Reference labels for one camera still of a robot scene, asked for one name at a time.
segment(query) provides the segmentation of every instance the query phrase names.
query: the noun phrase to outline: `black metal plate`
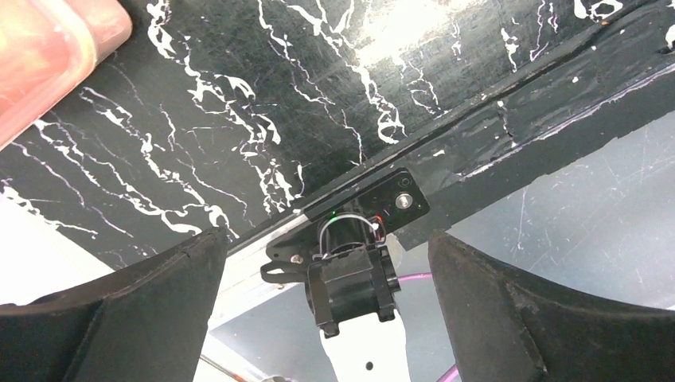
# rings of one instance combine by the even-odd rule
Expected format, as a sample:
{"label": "black metal plate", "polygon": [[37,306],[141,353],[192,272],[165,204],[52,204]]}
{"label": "black metal plate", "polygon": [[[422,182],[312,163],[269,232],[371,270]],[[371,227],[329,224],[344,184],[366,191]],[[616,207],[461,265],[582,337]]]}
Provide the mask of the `black metal plate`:
{"label": "black metal plate", "polygon": [[[396,207],[396,198],[401,193],[412,197],[412,205],[406,209]],[[311,256],[318,253],[317,232],[321,224],[336,213],[355,209],[368,218],[379,216],[386,232],[393,232],[422,217],[430,208],[412,175],[405,168],[399,168],[345,200],[340,207],[324,211],[308,224],[271,242],[267,255],[273,260],[289,262],[293,255],[301,255],[302,263],[309,264]]]}

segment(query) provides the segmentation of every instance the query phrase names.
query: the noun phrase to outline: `black marble-pattern panel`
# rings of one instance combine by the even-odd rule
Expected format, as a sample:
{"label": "black marble-pattern panel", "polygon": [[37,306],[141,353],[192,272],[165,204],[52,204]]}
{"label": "black marble-pattern panel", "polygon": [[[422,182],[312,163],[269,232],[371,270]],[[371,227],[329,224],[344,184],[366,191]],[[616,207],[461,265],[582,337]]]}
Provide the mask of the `black marble-pattern panel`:
{"label": "black marble-pattern panel", "polygon": [[[237,241],[647,2],[121,3],[130,41],[0,153],[5,197],[117,268],[212,225]],[[519,144],[475,118],[450,139],[494,136],[485,160]]]}

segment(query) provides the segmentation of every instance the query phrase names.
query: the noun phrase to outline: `black clamp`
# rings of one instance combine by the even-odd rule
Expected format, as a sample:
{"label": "black clamp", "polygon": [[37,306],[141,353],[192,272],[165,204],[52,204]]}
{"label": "black clamp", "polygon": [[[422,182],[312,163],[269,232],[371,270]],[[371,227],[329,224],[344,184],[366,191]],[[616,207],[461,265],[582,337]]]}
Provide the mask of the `black clamp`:
{"label": "black clamp", "polygon": [[363,244],[310,264],[305,288],[316,325],[330,338],[352,318],[377,313],[381,322],[393,320],[400,285],[386,246]]}

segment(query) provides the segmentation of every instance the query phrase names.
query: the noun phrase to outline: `white vein pattern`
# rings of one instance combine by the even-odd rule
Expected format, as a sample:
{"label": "white vein pattern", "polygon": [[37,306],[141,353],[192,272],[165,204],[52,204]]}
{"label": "white vein pattern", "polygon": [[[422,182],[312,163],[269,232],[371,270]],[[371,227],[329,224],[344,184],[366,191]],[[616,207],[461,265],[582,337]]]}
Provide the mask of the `white vein pattern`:
{"label": "white vein pattern", "polygon": [[[208,214],[208,218],[212,225],[216,226],[224,224],[224,226],[227,226],[231,229],[229,218],[227,215],[225,215],[220,207],[207,203],[205,199],[194,189],[194,187],[192,187],[187,181],[183,181],[181,179],[181,174],[178,171],[161,168],[160,165],[152,158],[152,151],[154,148],[158,148],[162,151],[165,151],[166,149],[159,146],[157,143],[152,143],[153,137],[151,134],[142,134],[140,131],[134,128],[132,124],[133,115],[129,111],[91,88],[83,88],[80,91],[79,96],[82,100],[92,105],[95,113],[102,115],[113,125],[119,127],[130,137],[136,139],[138,142],[139,153],[142,155],[143,160],[147,164],[148,168],[157,176],[157,178],[167,185],[175,184],[181,187],[184,193],[189,194],[194,199],[194,203],[183,205],[179,209],[160,208],[151,199],[151,197],[148,197],[138,191],[136,187],[131,184],[132,180],[126,179],[114,164],[80,150],[77,141],[73,138],[69,130],[64,126],[63,121],[58,119],[57,115],[55,115],[57,122],[50,123],[42,119],[37,120],[34,125],[39,131],[40,137],[57,152],[59,152],[64,159],[75,166],[100,192],[103,192],[110,197],[114,197],[115,199],[126,201],[132,205],[136,211],[144,215],[157,216],[161,222],[166,225],[166,227],[175,232],[191,234],[197,234],[201,232],[199,227],[196,227],[192,224],[181,223],[180,221],[176,220],[180,220],[181,218],[188,216],[190,212],[199,213],[202,211]],[[170,119],[168,120],[168,123],[169,126],[172,127],[172,131],[168,136],[169,138],[167,139],[167,143],[170,145],[170,149],[173,151],[174,145],[180,147],[180,144],[175,140],[175,127],[173,127]],[[53,138],[51,134],[54,133],[57,133],[59,138]],[[15,146],[20,146],[25,156],[39,161],[50,173],[52,173],[55,177],[60,178],[73,192],[78,195],[80,199],[80,205],[82,207],[89,210],[95,209],[107,225],[114,228],[116,231],[133,238],[131,233],[110,222],[100,210],[87,203],[80,192],[72,187],[65,177],[52,170],[52,168],[47,163],[44,163],[37,157],[31,155],[25,146],[16,142],[13,144]],[[106,180],[106,184],[99,181],[100,178],[104,178]],[[111,184],[110,180],[115,180],[114,185]],[[5,193],[7,192],[11,192],[11,188],[6,186]],[[246,204],[239,198],[233,195],[230,196],[234,197],[237,201],[244,205],[245,213]],[[59,222],[58,226],[73,228],[71,224],[63,224],[61,222]],[[231,231],[230,233],[233,235],[233,237],[238,237],[236,232]]]}
{"label": "white vein pattern", "polygon": [[69,228],[69,229],[74,229],[77,231],[82,231],[86,233],[91,233],[92,234],[92,239],[95,239],[96,236],[99,234],[97,231],[87,229],[80,227],[79,225],[74,225],[74,224],[67,224],[64,223],[63,221],[60,220],[51,220],[47,219],[42,215],[42,212],[40,209],[36,206],[33,206],[33,202],[40,201],[40,202],[56,202],[56,201],[45,201],[45,200],[33,200],[33,199],[25,199],[19,195],[16,189],[13,189],[10,186],[10,181],[11,179],[3,179],[0,181],[4,185],[3,190],[2,190],[2,196],[5,197],[8,201],[14,202],[16,205],[21,207],[24,211],[30,213],[31,215],[34,215],[38,219],[42,220],[43,223],[45,223],[47,226],[53,229],[57,228]]}
{"label": "white vein pattern", "polygon": [[453,20],[452,21],[452,29],[453,31],[451,32],[452,37],[456,38],[457,41],[455,41],[452,46],[450,47],[452,49],[452,52],[455,54],[455,57],[457,57],[457,61],[462,60],[462,30],[459,28],[459,24],[457,21]]}
{"label": "white vein pattern", "polygon": [[[77,199],[78,199],[78,203],[79,203],[80,207],[82,207],[82,208],[84,208],[84,209],[86,209],[86,210],[88,210],[88,211],[90,211],[90,212],[96,213],[106,225],[108,225],[109,227],[113,228],[114,230],[116,230],[116,231],[118,231],[118,232],[121,232],[121,233],[123,233],[124,235],[129,236],[129,237],[131,237],[131,238],[134,237],[134,236],[131,235],[129,232],[125,231],[124,229],[122,229],[122,228],[118,227],[117,225],[113,224],[112,222],[110,222],[110,221],[108,220],[108,218],[105,217],[105,215],[103,214],[103,212],[102,212],[100,209],[98,209],[97,207],[94,207],[93,205],[87,205],[86,202],[84,201],[84,197],[82,196],[82,193],[81,193],[80,191],[78,191],[75,187],[73,187],[73,186],[71,185],[71,183],[68,181],[68,179],[66,179],[63,175],[61,175],[60,173],[58,173],[57,171],[55,171],[55,169],[52,168],[52,166],[51,166],[50,164],[48,164],[47,162],[41,160],[41,159],[38,158],[37,156],[32,155],[31,153],[29,153],[28,147],[26,147],[26,146],[24,146],[24,145],[22,145],[21,143],[18,143],[18,142],[11,142],[10,145],[11,145],[11,146],[18,147],[18,148],[21,150],[21,153],[22,153],[24,156],[26,156],[27,158],[30,158],[30,159],[34,160],[35,162],[38,162],[43,168],[45,168],[45,170],[47,170],[51,175],[53,175],[54,177],[56,177],[57,179],[59,179],[59,181],[61,181],[68,189],[70,189],[73,193],[75,193],[75,194],[77,195]],[[9,192],[8,190],[11,189],[11,186],[10,186],[10,179],[4,179],[4,180],[3,180],[3,184],[5,185],[5,187],[3,187],[3,194],[2,194],[2,195],[3,195],[3,196],[8,196],[8,197],[9,197],[9,194],[5,195],[5,193],[8,193],[8,192]],[[21,199],[18,199],[18,196],[16,196],[16,197],[14,197],[14,200],[26,201],[26,200],[28,200],[28,199],[25,199],[25,198],[23,198],[23,197],[21,197]],[[46,224],[51,224],[50,221],[55,221],[55,220],[46,220],[46,219],[44,219],[44,222],[45,222]],[[65,227],[65,228],[74,228],[74,227],[76,227],[74,224],[65,224],[65,223],[61,223],[59,226]]]}
{"label": "white vein pattern", "polygon": [[393,61],[400,67],[400,78],[410,91],[412,102],[424,107],[431,115],[443,114],[439,106],[439,97],[434,91],[434,84],[424,79],[423,69],[417,68],[412,62],[406,62],[400,57],[393,57]]}
{"label": "white vein pattern", "polygon": [[[206,114],[220,115],[248,132],[248,140],[233,147],[232,151],[238,151],[242,160],[252,167],[259,177],[263,206],[267,214],[271,215],[289,208],[292,201],[302,197],[302,191],[293,190],[293,186],[286,180],[286,175],[282,173],[280,162],[266,149],[266,145],[281,143],[276,125],[266,115],[251,111],[247,107],[249,105],[236,105],[236,98],[228,96],[217,82],[219,79],[226,80],[233,91],[240,92],[249,101],[256,98],[251,86],[241,78],[201,71],[191,66],[191,50],[188,44],[190,37],[181,35],[181,40],[178,41],[165,29],[171,16],[168,0],[157,0],[155,4],[148,4],[146,10],[152,16],[147,34],[158,53],[167,60],[181,65],[185,74],[194,79],[195,88],[188,90],[193,97],[194,106]],[[219,101],[218,107],[208,105],[205,96],[215,97]],[[304,189],[302,165],[298,164],[297,168],[298,177],[302,182],[301,189]]]}
{"label": "white vein pattern", "polygon": [[[363,163],[365,160],[365,153],[363,150],[363,139],[361,137],[361,134],[352,126],[350,126],[347,123],[347,115],[345,113],[345,110],[341,107],[336,106],[336,103],[325,94],[325,92],[319,88],[319,86],[312,81],[310,78],[310,73],[307,71],[302,66],[302,62],[300,61],[299,58],[297,57],[291,57],[291,53],[289,52],[289,48],[293,46],[288,40],[287,40],[287,35],[284,35],[283,38],[277,37],[275,35],[274,28],[272,25],[268,24],[265,21],[264,14],[263,14],[263,4],[261,1],[258,1],[258,11],[259,11],[259,16],[258,16],[258,22],[260,23],[260,26],[263,27],[263,29],[268,30],[270,33],[270,40],[268,44],[274,50],[277,56],[281,57],[285,61],[287,61],[292,68],[296,69],[294,71],[291,71],[291,82],[293,84],[293,89],[295,90],[296,93],[298,93],[304,100],[306,100],[309,103],[318,103],[322,105],[323,110],[326,111],[326,115],[328,118],[335,123],[336,125],[342,127],[345,130],[348,130],[353,137],[356,139],[357,146],[358,146],[358,157],[354,160],[350,160],[350,162],[358,166]],[[301,85],[298,84],[298,77],[300,77],[299,80],[303,82],[303,87],[306,88],[306,90],[303,90],[301,88]],[[340,120],[335,119],[334,115],[339,114],[342,116]]]}
{"label": "white vein pattern", "polygon": [[518,65],[516,64],[516,61],[513,59],[513,55],[518,50],[518,47],[520,47],[519,44],[516,44],[516,42],[518,41],[518,37],[510,36],[509,33],[506,32],[506,28],[501,28],[501,38],[504,40],[504,47],[506,48],[506,53],[509,55],[509,61],[513,66],[512,70],[515,73],[518,71]]}
{"label": "white vein pattern", "polygon": [[[516,22],[515,18],[511,18],[511,22],[514,25],[521,25],[521,23]],[[547,29],[554,34],[558,34],[558,29],[560,25],[558,24],[558,14],[556,13],[555,6],[553,2],[547,2],[546,0],[540,0],[539,5],[536,8],[536,39],[534,41],[533,47],[529,50],[529,60],[534,62],[537,58],[549,48],[551,41],[546,41],[546,36],[544,35],[547,32]],[[518,48],[521,47],[522,42],[518,39],[516,31],[509,28],[501,28],[501,39],[504,41],[504,47],[506,49],[506,54],[509,58],[509,62],[512,66],[512,71],[517,72],[518,63],[514,59],[514,55],[517,53]]]}
{"label": "white vein pattern", "polygon": [[[599,14],[598,9],[602,5],[610,6],[612,11],[606,14]],[[618,0],[602,0],[595,4],[591,4],[588,8],[583,4],[581,0],[574,0],[574,15],[578,18],[590,18],[594,22],[600,22],[612,14],[619,12],[623,8],[623,3]]]}
{"label": "white vein pattern", "polygon": [[[354,43],[349,41],[346,36],[342,34],[342,32],[350,27],[351,17],[355,7],[354,0],[350,2],[349,8],[343,13],[340,21],[335,27],[330,25],[326,16],[326,11],[324,10],[320,1],[317,1],[316,3],[321,13],[320,16],[314,16],[310,14],[309,11],[305,10],[301,6],[289,5],[284,0],[280,0],[280,2],[284,4],[289,10],[291,10],[292,13],[304,18],[311,25],[314,35],[316,37],[321,37],[324,42],[327,43],[329,47],[331,47],[335,54],[345,62],[345,65],[359,75],[361,78],[361,83],[364,86],[365,96],[367,97],[369,103],[380,112],[380,117],[377,120],[377,136],[380,140],[388,144],[398,143],[399,139],[393,138],[396,133],[400,131],[400,133],[405,136],[405,126],[400,121],[398,109],[378,92],[377,84],[371,78],[370,72],[365,67],[365,65],[360,62],[354,63],[349,58],[347,58],[354,54]],[[258,7],[260,26],[266,30],[269,30],[271,40],[274,41],[274,43],[284,51],[283,55],[278,50],[277,53],[281,57],[291,62],[294,66],[298,67],[298,65],[300,65],[301,67],[301,64],[297,58],[289,55],[288,48],[292,46],[292,43],[290,41],[286,41],[285,36],[280,35],[281,33],[276,33],[275,27],[272,23],[273,21],[267,20],[264,17],[263,0],[258,0]],[[322,94],[322,92],[318,89],[318,87],[316,87],[314,83],[310,81],[309,84],[313,85],[319,94]],[[330,104],[330,100],[327,98],[320,100]],[[355,138],[359,144],[361,144],[361,138],[360,136],[357,136],[358,133],[353,128],[350,128],[346,121],[343,122],[344,123],[337,124],[352,130],[353,133],[355,133]]]}

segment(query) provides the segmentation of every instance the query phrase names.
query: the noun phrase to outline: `black surface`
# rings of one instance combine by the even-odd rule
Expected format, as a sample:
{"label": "black surface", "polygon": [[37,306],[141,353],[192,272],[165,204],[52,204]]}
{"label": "black surface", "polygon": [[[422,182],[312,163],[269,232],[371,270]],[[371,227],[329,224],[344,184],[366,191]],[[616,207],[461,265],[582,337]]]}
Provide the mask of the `black surface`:
{"label": "black surface", "polygon": [[212,228],[151,259],[0,306],[0,380],[191,381],[226,257]]}
{"label": "black surface", "polygon": [[130,41],[0,153],[2,193],[115,268],[213,225],[241,244],[397,158],[451,224],[438,195],[675,62],[666,0],[122,4]]}
{"label": "black surface", "polygon": [[444,232],[429,262],[462,381],[675,378],[674,312],[552,283]]}

